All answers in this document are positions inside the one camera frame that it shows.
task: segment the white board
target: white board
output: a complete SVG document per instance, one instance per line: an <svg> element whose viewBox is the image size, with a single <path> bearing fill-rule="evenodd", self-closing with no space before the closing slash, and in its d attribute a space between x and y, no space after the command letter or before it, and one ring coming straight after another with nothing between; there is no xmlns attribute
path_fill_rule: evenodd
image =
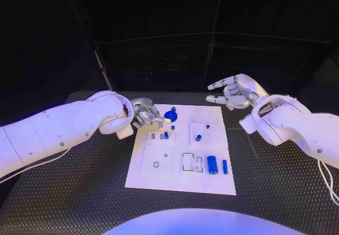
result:
<svg viewBox="0 0 339 235"><path fill-rule="evenodd" d="M137 130L125 187L235 195L221 107L156 106L161 116L174 106L177 120L172 124L164 123L161 129L154 123ZM159 138L163 132L169 133L167 140ZM199 142L195 140L196 135L202 135ZM185 153L193 154L193 171L183 170ZM210 155L216 157L218 163L219 173L215 175L208 172L206 157ZM228 161L228 174L223 174L222 160Z"/></svg>

